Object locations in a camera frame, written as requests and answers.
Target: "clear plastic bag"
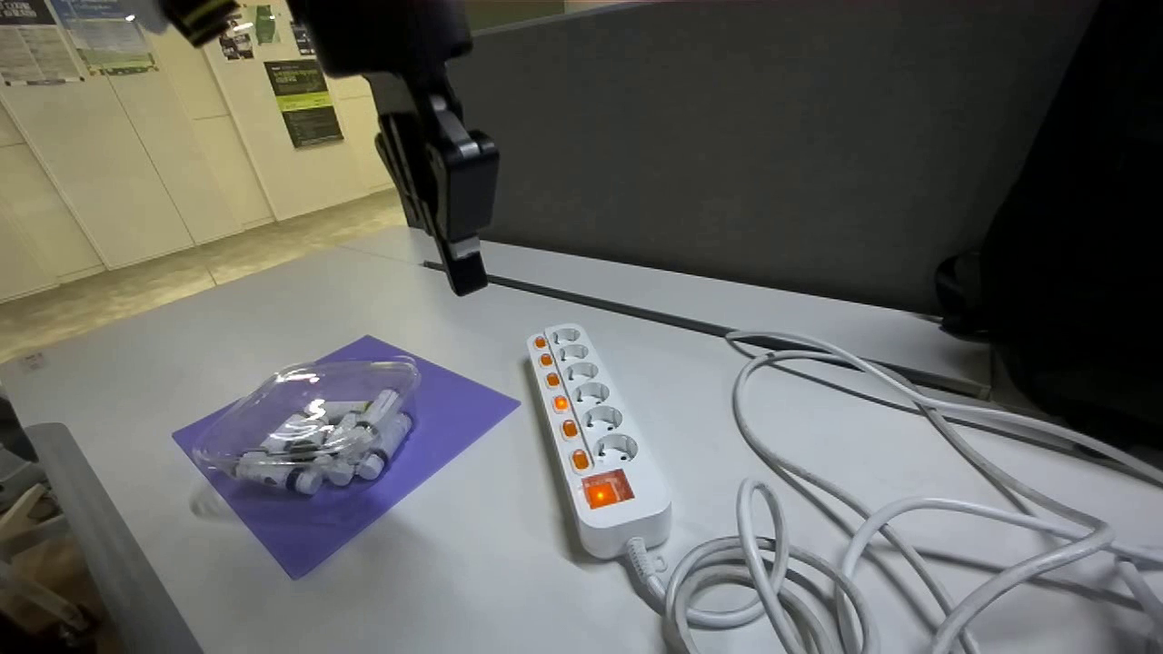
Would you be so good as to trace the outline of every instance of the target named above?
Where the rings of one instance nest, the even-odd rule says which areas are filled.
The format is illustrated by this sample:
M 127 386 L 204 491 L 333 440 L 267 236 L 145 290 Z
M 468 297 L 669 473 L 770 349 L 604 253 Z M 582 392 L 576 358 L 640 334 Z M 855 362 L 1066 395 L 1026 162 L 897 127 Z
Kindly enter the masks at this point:
M 232 488 L 321 494 L 384 475 L 415 425 L 415 358 L 328 358 L 273 375 L 226 406 L 193 461 Z

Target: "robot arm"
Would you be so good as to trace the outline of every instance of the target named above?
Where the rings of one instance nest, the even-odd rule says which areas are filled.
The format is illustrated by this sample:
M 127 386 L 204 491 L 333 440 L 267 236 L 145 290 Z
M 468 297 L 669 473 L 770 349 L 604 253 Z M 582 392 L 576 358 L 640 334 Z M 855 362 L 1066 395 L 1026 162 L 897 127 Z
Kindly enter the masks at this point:
M 161 0 L 189 42 L 226 31 L 232 0 Z M 368 77 L 378 104 L 378 151 L 399 187 L 408 223 L 441 251 L 449 290 L 488 283 L 480 228 L 490 222 L 499 146 L 461 124 L 444 60 L 468 55 L 461 0 L 289 0 L 329 77 Z

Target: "power cord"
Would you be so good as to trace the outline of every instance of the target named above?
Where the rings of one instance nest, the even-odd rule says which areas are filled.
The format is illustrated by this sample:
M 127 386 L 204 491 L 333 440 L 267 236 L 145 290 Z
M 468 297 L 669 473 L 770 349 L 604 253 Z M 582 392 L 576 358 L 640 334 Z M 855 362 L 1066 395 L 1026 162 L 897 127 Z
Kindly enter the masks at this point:
M 776 349 L 776 351 L 746 349 L 746 341 L 754 341 L 754 336 L 762 336 L 762 341 L 776 336 L 788 349 Z M 969 445 L 952 428 L 952 422 L 1004 425 L 1004 428 L 1018 428 L 1014 440 L 1030 435 L 1030 440 L 1078 445 L 1085 452 L 1110 461 L 1125 475 L 1138 475 L 1144 483 L 1163 488 L 1163 473 L 1154 463 L 1138 461 L 1138 458 L 1130 458 L 1092 435 L 1070 431 L 1055 422 L 1038 422 L 1038 418 L 1026 418 L 1026 412 L 1011 412 L 1011 410 L 997 410 L 997 406 L 948 402 L 948 398 L 921 395 L 906 379 L 897 379 L 897 375 L 890 375 L 890 371 L 881 371 L 881 366 L 877 366 L 877 362 L 867 362 L 831 341 L 822 341 L 822 336 L 780 334 L 780 331 L 739 331 L 739 334 L 726 334 L 726 345 L 748 358 L 730 386 L 730 418 L 732 418 L 740 440 L 754 449 L 759 461 L 765 461 L 765 469 L 774 475 L 780 475 L 795 494 L 803 494 L 838 529 L 845 529 L 851 546 L 843 550 L 838 569 L 809 550 L 799 550 L 791 546 L 791 537 L 783 535 L 776 494 L 754 479 L 746 479 L 739 488 L 739 502 L 732 502 L 739 535 L 694 546 L 669 576 L 665 576 L 665 567 L 656 564 L 656 555 L 646 550 L 644 540 L 633 540 L 621 559 L 627 567 L 636 593 L 665 616 L 665 643 L 673 651 L 679 651 L 679 654 L 694 651 L 690 629 L 740 629 L 740 623 L 765 616 L 774 636 L 780 640 L 780 647 L 791 654 L 799 654 L 799 651 L 803 654 L 831 654 L 831 651 L 837 654 L 838 651 L 843 654 L 845 651 L 877 654 L 880 630 L 867 615 L 867 604 L 861 600 L 861 593 L 855 583 L 855 569 L 866 555 L 873 555 L 873 564 L 880 564 L 880 569 L 894 580 L 894 589 L 932 629 L 932 643 L 931 643 L 932 654 L 948 654 L 955 643 L 963 643 L 963 651 L 972 654 L 976 643 L 969 636 L 969 623 L 981 609 L 988 609 L 1011 589 L 1018 589 L 1026 580 L 1038 580 L 1045 569 L 1057 569 L 1057 567 L 1074 564 L 1092 550 L 1108 550 L 1117 559 L 1117 569 L 1135 594 L 1135 600 L 1125 600 L 1125 594 L 1104 593 L 1096 600 L 1140 606 L 1154 620 L 1152 640 L 1163 636 L 1163 600 L 1144 580 L 1148 569 L 1163 569 L 1163 555 L 1144 550 L 1144 548 L 1130 548 L 1130 546 L 1117 546 L 1108 524 L 1021 483 L 1018 475 L 1011 475 L 1007 469 L 988 461 L 976 445 Z M 754 371 L 788 371 L 783 362 L 795 362 L 795 358 L 799 362 L 803 358 L 808 362 L 843 362 L 851 371 L 873 375 L 877 382 L 881 382 L 886 389 L 906 395 L 914 406 L 914 412 L 925 418 L 944 435 L 944 441 L 966 463 L 972 463 L 981 473 L 981 479 L 992 483 L 1004 494 L 1004 502 L 1014 503 L 1018 512 L 972 503 L 972 502 L 960 502 L 960 497 L 906 497 L 906 502 L 890 502 L 873 512 L 867 503 L 861 503 L 858 497 L 851 497 L 837 483 L 774 452 L 748 425 L 746 406 L 740 406 L 740 392 Z M 754 535 L 754 518 L 751 518 L 754 497 L 765 503 L 774 535 Z M 937 512 L 966 512 L 976 518 L 1026 525 L 1026 529 L 1045 535 L 1055 540 L 1055 548 L 1041 555 L 999 567 L 966 600 L 952 604 L 952 594 L 925 569 L 921 550 L 914 550 L 890 525 L 897 517 L 921 512 L 921 509 L 925 512 L 932 512 L 932 509 Z M 1035 517 L 1035 509 L 1074 524 L 1074 529 Z M 914 589 L 901 576 L 901 569 L 886 567 L 881 548 L 867 550 L 877 535 L 886 537 L 890 550 L 906 555 L 908 569 L 921 580 L 925 594 L 914 594 Z M 732 606 L 732 609 L 694 609 L 694 594 L 713 583 L 748 583 L 748 589 L 754 589 L 754 600 L 746 606 Z

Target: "floor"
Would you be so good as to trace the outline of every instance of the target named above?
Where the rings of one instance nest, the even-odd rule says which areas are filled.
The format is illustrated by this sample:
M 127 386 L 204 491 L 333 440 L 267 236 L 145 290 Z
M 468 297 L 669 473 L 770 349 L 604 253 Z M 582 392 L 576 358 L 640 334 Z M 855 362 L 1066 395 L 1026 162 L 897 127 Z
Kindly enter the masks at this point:
M 397 192 L 260 223 L 195 251 L 101 272 L 0 306 L 0 362 L 37 354 L 93 328 L 283 266 L 308 251 L 402 223 Z
M 308 251 L 358 238 L 380 231 L 390 223 L 402 223 L 402 210 L 397 194 L 369 194 L 333 210 L 305 213 L 295 222 L 264 223 L 255 231 L 241 231 L 195 251 L 182 251 L 161 260 L 145 260 L 134 267 L 101 272 L 37 297 L 0 306 L 0 362 L 37 358 L 54 341 L 78 336 L 106 323 L 150 313 L 156 306 L 232 283 L 241 274 L 255 274 L 260 267 L 295 260 Z M 15 567 L 24 576 L 70 594 L 88 615 L 96 616 L 93 651 L 121 654 L 121 640 L 101 620 L 101 600 L 88 576 L 76 540 L 49 537 L 37 548 L 20 550 Z M 30 630 L 49 629 L 44 609 L 31 609 L 0 589 L 0 615 Z

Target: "white power strip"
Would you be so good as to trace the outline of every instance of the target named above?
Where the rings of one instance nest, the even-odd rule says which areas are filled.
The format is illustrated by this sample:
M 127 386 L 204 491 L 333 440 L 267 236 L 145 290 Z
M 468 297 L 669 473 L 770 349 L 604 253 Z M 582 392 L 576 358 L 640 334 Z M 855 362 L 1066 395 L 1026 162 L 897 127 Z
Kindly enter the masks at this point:
M 590 334 L 556 323 L 530 334 L 527 351 L 582 548 L 613 559 L 633 537 L 665 546 L 669 491 Z

